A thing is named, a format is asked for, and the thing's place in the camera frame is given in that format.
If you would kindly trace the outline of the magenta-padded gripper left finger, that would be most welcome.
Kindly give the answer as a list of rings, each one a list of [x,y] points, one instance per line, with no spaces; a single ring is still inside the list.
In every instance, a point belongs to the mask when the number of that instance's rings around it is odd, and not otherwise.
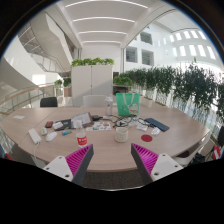
[[[82,186],[86,170],[93,155],[93,145],[90,144],[78,149],[66,157],[56,157],[44,167],[44,170],[73,182],[78,186]]]

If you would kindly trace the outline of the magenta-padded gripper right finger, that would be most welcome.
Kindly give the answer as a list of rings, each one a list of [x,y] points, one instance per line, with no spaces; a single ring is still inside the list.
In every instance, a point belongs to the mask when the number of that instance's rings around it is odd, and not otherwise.
[[[156,154],[151,150],[134,143],[131,144],[131,154],[138,167],[144,185],[182,169],[182,166],[168,154]]]

